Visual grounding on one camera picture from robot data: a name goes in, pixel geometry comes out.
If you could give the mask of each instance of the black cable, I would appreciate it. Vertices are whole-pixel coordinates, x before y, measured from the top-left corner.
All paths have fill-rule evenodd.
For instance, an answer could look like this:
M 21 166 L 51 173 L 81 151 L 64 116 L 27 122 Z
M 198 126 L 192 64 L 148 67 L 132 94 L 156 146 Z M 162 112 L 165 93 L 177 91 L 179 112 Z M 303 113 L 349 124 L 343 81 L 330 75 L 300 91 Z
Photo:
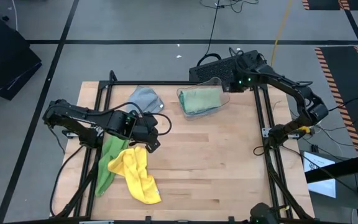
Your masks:
M 327 174 L 328 176 L 330 176 L 330 178 L 335 179 L 336 181 L 338 181 L 339 183 L 341 183 L 344 187 L 346 187 L 347 189 L 351 190 L 353 193 L 355 193 L 358 196 L 358 192 L 355 191 L 354 189 L 352 189 L 351 187 L 349 187 L 347 184 L 345 184 L 343 181 L 339 180 L 338 178 L 336 178 L 335 176 L 333 176 L 332 174 L 330 174 L 328 171 L 326 171 L 324 168 L 318 166 L 317 164 L 315 164 L 314 162 L 312 162 L 310 159 L 306 158 L 304 155 L 300 154 L 299 152 L 296 152 L 293 149 L 287 148 L 285 146 L 283 146 L 284 149 L 287 149 L 289 151 L 292 151 L 296 154 L 298 154 L 301 158 L 306 159 L 307 161 L 309 161 L 310 163 L 312 163 L 313 165 L 315 165 L 318 169 L 320 169 L 321 171 L 323 171 L 325 174 Z
M 211 46 L 212 35 L 214 34 L 214 29 L 215 29 L 216 15 L 218 14 L 218 9 L 219 9 L 219 3 L 220 3 L 220 1 L 221 1 L 221 0 L 218 0 L 218 4 L 217 4 L 217 6 L 216 6 L 215 17 L 214 17 L 214 23 L 213 23 L 213 25 L 212 25 L 211 36 L 209 37 L 209 42 L 208 42 L 208 49 L 206 50 L 205 55 L 208 54 L 209 48 L 210 48 L 210 46 Z
M 63 165 L 59 169 L 59 172 L 57 173 L 55 184 L 53 185 L 52 194 L 51 194 L 50 200 L 49 200 L 49 211 L 50 211 L 50 214 L 52 215 L 52 217 L 56 216 L 55 213 L 53 212 L 52 203 L 53 203 L 53 196 L 55 195 L 56 186 L 57 186 L 57 183 L 59 181 L 60 173 L 62 172 L 63 168 L 66 166 L 67 162 L 71 158 L 73 158 L 75 155 L 77 155 L 77 153 L 79 153 L 79 151 L 82 148 L 83 148 L 83 146 L 79 147 L 69 158 L 67 158 L 67 160 L 63 163 Z
M 168 130 L 165 131 L 164 133 L 159 133 L 159 134 L 157 134 L 158 136 L 166 135 L 166 134 L 168 134 L 168 133 L 171 131 L 171 129 L 172 129 L 172 122 L 171 122 L 171 119 L 169 119 L 169 117 L 168 117 L 167 115 L 161 114 L 161 113 L 145 113 L 146 116 L 147 116 L 148 114 L 150 114 L 150 115 L 163 116 L 164 118 L 167 119 L 167 121 L 168 121 L 168 123 L 169 123 L 169 128 L 168 128 Z
M 290 110 L 290 112 L 291 112 L 291 114 L 293 115 L 293 116 L 296 116 L 296 117 L 298 117 L 298 115 L 296 115 L 292 110 Z M 335 131 L 335 130 L 338 130 L 338 129 L 343 129 L 343 128 L 347 128 L 347 127 L 350 127 L 350 126 L 352 126 L 353 124 L 355 124 L 356 122 L 358 122 L 358 118 L 357 119 L 355 119 L 352 123 L 350 123 L 350 124 L 345 124 L 345 126 L 343 126 L 343 127 L 338 127 L 338 128 L 333 128 L 333 129 L 326 129 L 326 128 L 322 128 L 322 127 L 320 127 L 322 130 L 326 130 L 326 131 Z
M 341 103 L 340 105 L 338 105 L 338 106 L 336 106 L 336 107 L 334 107 L 334 108 L 328 110 L 328 112 L 331 112 L 331 111 L 333 111 L 333 110 L 335 110 L 335 109 L 341 108 L 341 107 L 347 105 L 348 103 L 350 103 L 350 102 L 352 102 L 352 101 L 354 101 L 354 100 L 358 100 L 358 97 L 353 98 L 353 99 L 351 99 L 351 100 L 348 100 L 348 101 L 346 101 L 346 102 L 343 102 L 343 103 Z
M 115 111 L 115 110 L 118 109 L 118 108 L 122 108 L 122 107 L 125 106 L 125 105 L 134 105 L 134 106 L 136 107 L 136 109 L 139 110 L 139 113 L 140 113 L 142 116 L 144 116 L 142 109 L 141 109 L 136 103 L 134 103 L 134 102 L 125 102 L 125 103 L 123 103 L 123 104 L 121 104 L 121 105 L 118 105 L 118 106 L 116 106 L 116 107 L 113 107 L 113 108 L 111 108 L 111 109 L 108 109 L 108 110 L 105 110 L 105 111 L 100 111 L 100 112 L 87 113 L 87 115 L 103 115 L 103 114 L 106 114 L 106 113 L 110 113 L 110 112 L 112 112 L 112 111 Z
M 252 151 L 255 156 L 261 156 L 261 155 L 263 155 L 263 154 L 265 153 L 265 152 L 263 151 L 263 152 L 261 152 L 260 154 L 256 154 L 255 150 L 257 150 L 257 149 L 259 149 L 259 148 L 263 148 L 263 146 L 257 146 L 257 147 L 255 147 L 255 149 Z
M 310 143 L 310 142 L 308 141 L 309 139 L 303 138 L 303 140 L 305 140 L 305 141 L 306 141 L 307 143 L 309 143 L 311 146 L 313 145 L 312 143 Z M 333 158 L 335 158 L 335 159 L 337 159 L 337 160 L 344 161 L 343 159 L 340 159 L 340 158 L 334 156 L 333 154 L 331 154 L 331 153 L 328 152 L 327 150 L 321 149 L 319 146 L 317 146 L 317 148 L 320 149 L 321 151 L 323 151 L 323 152 L 329 154 L 330 156 L 332 156 Z
M 336 142 L 336 143 L 338 143 L 338 144 L 340 144 L 340 145 L 342 145 L 342 146 L 357 147 L 357 146 L 351 145 L 351 144 L 340 143 L 340 142 L 336 141 L 335 139 L 333 139 L 324 129 L 322 129 L 322 130 L 323 130 L 323 132 L 327 135 L 327 137 L 328 137 L 329 139 L 333 140 L 334 142 Z
M 56 140 L 57 140 L 57 144 L 59 145 L 60 149 L 62 149 L 63 154 L 65 153 L 65 149 L 63 148 L 62 144 L 60 143 L 59 138 L 57 137 L 56 133 L 52 130 L 52 128 L 50 126 L 48 126 L 49 131 L 53 134 L 53 136 L 55 136 Z
M 281 100 L 280 100 L 280 101 L 277 101 L 277 102 L 273 105 L 272 112 L 274 112 L 274 108 L 276 107 L 276 104 L 279 103 L 279 102 L 281 102 Z
M 235 13 L 240 13 L 240 12 L 242 12 L 242 5 L 244 5 L 245 1 L 242 1 L 241 6 L 240 6 L 240 11 L 236 11 L 236 10 L 234 10 L 234 8 L 233 8 L 233 5 L 235 5 L 235 4 L 237 4 L 237 3 L 241 2 L 241 1 L 242 1 L 242 0 L 230 0 L 230 7 L 231 7 L 231 10 L 233 10 L 233 12 L 235 12 Z
M 343 126 L 343 127 L 333 128 L 333 129 L 325 129 L 325 128 L 322 128 L 322 130 L 325 130 L 325 131 L 335 131 L 335 130 L 338 130 L 338 129 L 347 128 L 347 127 L 352 126 L 352 125 L 353 125 L 354 123 L 356 123 L 357 121 L 358 121 L 358 118 L 355 119 L 351 124 L 345 124 L 345 126 Z
M 241 2 L 241 6 L 240 6 L 240 11 L 236 11 L 234 10 L 233 8 L 233 5 L 237 4 Z M 242 6 L 244 5 L 244 3 L 248 3 L 248 4 L 258 4 L 259 3 L 259 0 L 255 0 L 254 2 L 250 2 L 250 1 L 245 1 L 245 0 L 230 0 L 230 4 L 227 4 L 227 5 L 218 5 L 216 7 L 213 7 L 213 6 L 207 6 L 203 3 L 203 0 L 200 0 L 200 4 L 204 7 L 208 7 L 208 8 L 211 8 L 211 9 L 224 9 L 225 7 L 228 7 L 230 6 L 231 7 L 231 10 L 235 13 L 240 13 L 242 12 Z

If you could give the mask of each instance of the wire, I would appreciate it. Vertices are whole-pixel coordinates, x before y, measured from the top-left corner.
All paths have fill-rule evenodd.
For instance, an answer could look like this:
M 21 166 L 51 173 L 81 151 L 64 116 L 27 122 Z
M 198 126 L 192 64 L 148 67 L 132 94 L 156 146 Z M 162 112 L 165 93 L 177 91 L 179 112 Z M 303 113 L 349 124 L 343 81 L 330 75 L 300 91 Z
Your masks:
M 234 10 L 233 5 L 235 5 L 235 4 L 239 3 L 239 2 L 241 2 L 240 11 L 236 11 L 236 10 Z M 204 6 L 204 7 L 208 7 L 208 8 L 211 8 L 211 9 L 224 9 L 225 7 L 230 6 L 230 7 L 231 7 L 231 10 L 234 11 L 235 13 L 240 13 L 240 12 L 242 12 L 242 5 L 243 5 L 244 3 L 248 3 L 248 4 L 258 4 L 258 3 L 259 3 L 259 0 L 255 0 L 255 1 L 253 1 L 253 2 L 244 1 L 244 0 L 230 0 L 230 4 L 227 4 L 227 5 L 217 5 L 217 4 L 215 4 L 215 5 L 216 5 L 215 7 L 213 7 L 213 6 L 207 6 L 207 5 L 205 5 L 205 4 L 203 3 L 203 0 L 200 0 L 200 4 L 201 4 L 202 6 Z
M 283 21 L 281 21 L 280 29 L 278 30 L 278 34 L 277 34 L 277 36 L 276 36 L 276 41 L 274 42 L 273 53 L 272 53 L 272 61 L 271 61 L 271 63 L 270 63 L 270 66 L 273 66 L 273 64 L 274 64 L 274 59 L 275 59 L 275 54 L 276 54 L 277 43 L 278 43 L 278 40 L 280 39 L 281 33 L 282 33 L 283 30 L 284 30 L 285 23 L 286 23 L 286 21 L 287 21 L 287 17 L 288 17 L 288 15 L 289 15 L 289 13 L 290 13 L 290 10 L 291 10 L 291 5 L 292 5 L 292 0 L 290 0 L 290 1 L 288 2 L 287 8 L 285 9 L 284 18 L 283 18 Z
M 358 148 L 358 146 L 355 146 L 355 145 L 344 144 L 344 143 L 337 142 L 337 141 L 336 141 L 335 139 L 333 139 L 325 130 L 323 130 L 323 132 L 326 133 L 326 135 L 327 135 L 331 140 L 333 140 L 334 142 L 336 142 L 336 143 L 338 143 L 338 144 L 340 144 L 340 145 L 342 145 L 342 146 L 350 146 L 350 147 L 357 147 L 357 148 Z
M 331 137 L 331 135 L 330 135 L 329 133 L 327 133 L 327 132 L 324 131 L 324 130 L 323 130 L 323 132 L 324 132 L 326 135 L 328 135 L 328 137 L 329 137 L 330 139 L 333 139 L 333 137 Z M 341 146 L 339 145 L 338 142 L 336 142 L 336 141 L 334 141 L 334 142 L 335 142 L 336 146 L 339 148 L 339 150 L 340 150 L 340 152 L 341 152 L 341 156 L 343 156 L 343 151 L 342 151 Z
M 274 108 L 276 107 L 276 104 L 279 103 L 279 102 L 281 102 L 281 100 L 280 100 L 280 101 L 277 101 L 277 102 L 273 105 L 272 112 L 274 111 Z
M 63 148 L 62 144 L 60 143 L 59 138 L 57 137 L 56 133 L 52 130 L 52 128 L 50 126 L 48 126 L 49 131 L 53 134 L 53 136 L 55 136 L 56 140 L 57 140 L 57 144 L 59 145 L 60 149 L 62 149 L 63 154 L 65 153 L 65 149 Z
M 305 139 L 303 138 L 303 140 L 305 140 L 307 143 L 309 143 L 311 146 L 313 145 L 312 143 L 310 143 L 308 140 L 309 139 Z M 338 158 L 336 156 L 334 156 L 333 154 L 331 154 L 330 152 L 328 152 L 327 150 L 325 149 L 321 149 L 319 146 L 317 146 L 317 148 L 319 148 L 321 151 L 325 152 L 326 154 L 329 154 L 330 156 L 332 156 L 333 158 L 337 159 L 337 160 L 340 160 L 340 161 L 344 161 L 344 159 L 341 159 L 341 158 Z
M 158 136 L 166 135 L 166 134 L 168 134 L 168 133 L 171 131 L 171 129 L 172 129 L 172 122 L 171 122 L 171 119 L 169 119 L 169 117 L 168 117 L 167 115 L 161 114 L 161 113 L 145 113 L 146 116 L 147 116 L 148 114 L 150 114 L 150 115 L 163 116 L 164 118 L 167 119 L 167 121 L 168 121 L 168 123 L 169 123 L 168 131 L 165 131 L 164 133 L 159 133 L 159 134 L 157 134 Z
M 208 52 L 209 52 L 209 48 L 210 48 L 210 46 L 211 46 L 211 42 L 212 42 L 212 35 L 214 34 L 214 29 L 215 29 L 216 15 L 218 14 L 218 9 L 219 9 L 219 3 L 220 3 L 220 1 L 221 1 L 221 0 L 218 0 L 218 3 L 217 3 L 217 5 L 216 5 L 215 17 L 214 17 L 214 23 L 212 24 L 211 36 L 209 37 L 208 49 L 206 50 L 205 55 L 207 55 L 207 54 L 208 54 Z
M 358 100 L 358 97 L 353 98 L 353 99 L 351 99 L 351 100 L 348 100 L 348 101 L 346 101 L 346 102 L 344 102 L 344 103 L 341 103 L 340 105 L 338 105 L 338 106 L 336 106 L 336 107 L 334 107 L 334 108 L 328 110 L 328 112 L 331 112 L 331 111 L 333 111 L 333 110 L 335 110 L 335 109 L 341 108 L 341 107 L 347 105 L 348 103 L 350 103 L 350 102 L 352 102 L 352 101 L 354 101 L 354 100 Z
M 236 10 L 234 10 L 233 5 L 235 5 L 235 4 L 239 3 L 239 2 L 241 2 L 240 10 L 239 10 L 239 11 L 236 11 Z M 259 0 L 255 0 L 254 2 L 243 1 L 243 0 L 230 0 L 231 10 L 232 10 L 233 12 L 235 12 L 235 13 L 240 13 L 240 12 L 242 12 L 242 6 L 244 5 L 244 3 L 248 3 L 248 4 L 258 4 L 258 3 L 259 3 Z
M 121 104 L 121 105 L 118 105 L 118 106 L 116 106 L 116 107 L 114 107 L 114 108 L 111 108 L 111 109 L 108 109 L 108 110 L 105 110 L 105 111 L 94 112 L 94 113 L 86 113 L 86 114 L 87 114 L 87 115 L 104 115 L 104 114 L 110 113 L 110 112 L 112 112 L 112 111 L 115 111 L 115 110 L 118 109 L 118 108 L 122 108 L 122 107 L 125 106 L 125 105 L 134 105 L 134 106 L 136 107 L 136 109 L 139 110 L 139 113 L 140 113 L 142 116 L 144 116 L 142 109 L 141 109 L 136 103 L 134 103 L 134 102 L 125 102 L 125 103 L 123 103 L 123 104 Z
M 330 176 L 330 178 L 335 179 L 336 181 L 338 181 L 340 184 L 342 184 L 344 187 L 346 187 L 347 189 L 351 190 L 353 193 L 355 193 L 356 195 L 358 195 L 358 192 L 353 190 L 351 187 L 349 187 L 347 184 L 345 184 L 343 181 L 339 180 L 338 178 L 334 177 L 332 174 L 330 174 L 328 171 L 326 171 L 326 169 L 318 166 L 317 164 L 315 164 L 314 162 L 312 162 L 310 159 L 306 158 L 304 155 L 300 154 L 299 152 L 296 152 L 293 149 L 287 148 L 285 146 L 283 146 L 284 149 L 287 149 L 289 151 L 292 151 L 296 154 L 298 154 L 301 158 L 306 159 L 307 161 L 309 161 L 311 164 L 315 165 L 318 169 L 320 169 L 321 171 L 323 171 L 325 174 L 327 174 L 328 176 Z
M 252 151 L 255 156 L 261 156 L 261 155 L 263 155 L 263 154 L 265 153 L 265 152 L 263 151 L 263 152 L 261 152 L 260 154 L 257 154 L 255 151 L 256 151 L 257 149 L 259 149 L 259 148 L 263 148 L 263 146 L 257 146 L 257 147 L 255 147 L 255 149 Z
M 57 186 L 57 183 L 58 183 L 58 181 L 59 181 L 60 173 L 62 172 L 63 168 L 66 166 L 67 162 L 68 162 L 71 158 L 73 158 L 75 155 L 77 155 L 82 148 L 83 148 L 83 146 L 79 147 L 69 158 L 67 158 L 67 160 L 63 163 L 63 165 L 62 165 L 61 168 L 59 169 L 59 172 L 57 173 L 56 180 L 55 180 L 55 184 L 53 185 L 52 194 L 51 194 L 50 200 L 49 200 L 49 211 L 50 211 L 50 214 L 51 214 L 53 217 L 56 216 L 56 215 L 55 215 L 55 213 L 53 212 L 52 202 L 53 202 L 53 196 L 55 195 L 56 186 Z
M 321 124 L 316 124 L 315 126 L 317 126 L 319 128 L 318 132 L 314 133 L 314 134 L 318 134 L 321 132 L 321 130 L 323 130 L 323 128 L 321 127 Z
M 12 0 L 12 4 L 13 4 L 13 10 L 15 11 L 16 31 L 18 31 L 18 29 L 17 29 L 17 11 L 16 11 L 15 0 Z
M 352 125 L 353 125 L 354 123 L 356 123 L 357 121 L 358 121 L 358 118 L 355 119 L 351 124 L 345 124 L 345 126 L 343 126 L 343 127 L 333 128 L 333 129 L 325 129 L 325 128 L 323 128 L 323 130 L 325 130 L 325 131 L 335 131 L 335 130 L 338 130 L 338 129 L 347 128 L 347 127 L 352 126 Z

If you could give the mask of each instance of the yellow cable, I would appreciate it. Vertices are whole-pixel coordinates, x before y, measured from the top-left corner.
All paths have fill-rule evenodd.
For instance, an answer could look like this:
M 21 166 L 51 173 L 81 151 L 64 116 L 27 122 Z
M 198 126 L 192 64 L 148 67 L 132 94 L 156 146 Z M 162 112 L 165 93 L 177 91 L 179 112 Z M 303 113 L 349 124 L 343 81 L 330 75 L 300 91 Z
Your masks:
M 278 40 L 280 39 L 281 33 L 284 30 L 285 22 L 287 21 L 287 17 L 288 17 L 288 15 L 290 13 L 291 5 L 292 5 L 292 0 L 290 0 L 288 2 L 287 9 L 285 10 L 283 21 L 281 21 L 281 26 L 280 26 L 280 29 L 278 30 L 278 34 L 276 36 L 276 41 L 274 42 L 272 60 L 271 60 L 271 63 L 270 63 L 271 66 L 273 66 L 273 64 L 274 64 L 274 58 L 275 58 L 275 54 L 276 54 L 277 43 L 278 43 Z

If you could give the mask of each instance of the clear plastic container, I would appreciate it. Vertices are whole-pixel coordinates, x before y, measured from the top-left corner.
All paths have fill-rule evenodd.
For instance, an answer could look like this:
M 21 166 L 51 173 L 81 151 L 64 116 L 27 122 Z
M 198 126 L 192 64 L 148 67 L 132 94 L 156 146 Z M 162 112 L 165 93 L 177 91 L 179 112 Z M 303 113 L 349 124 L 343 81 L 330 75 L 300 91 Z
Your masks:
M 230 101 L 230 95 L 223 92 L 222 81 L 218 77 L 195 86 L 179 88 L 177 96 L 188 120 L 216 113 Z

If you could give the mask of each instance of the white paper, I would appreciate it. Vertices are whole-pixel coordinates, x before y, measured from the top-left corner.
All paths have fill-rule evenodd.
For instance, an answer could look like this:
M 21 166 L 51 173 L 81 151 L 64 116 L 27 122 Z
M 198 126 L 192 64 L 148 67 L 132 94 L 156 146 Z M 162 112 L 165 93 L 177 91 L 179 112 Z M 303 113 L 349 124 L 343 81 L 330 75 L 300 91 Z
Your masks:
M 314 162 L 318 167 L 324 167 L 324 166 L 335 164 L 334 161 L 330 161 L 329 159 L 325 159 L 308 152 L 303 153 L 303 156 L 310 159 L 310 161 Z M 317 169 L 317 167 L 314 164 L 312 164 L 305 158 L 303 158 L 303 168 L 305 172 L 313 169 Z M 336 188 L 335 188 L 334 179 L 310 183 L 308 184 L 308 188 L 312 192 L 316 192 L 328 197 L 336 198 Z

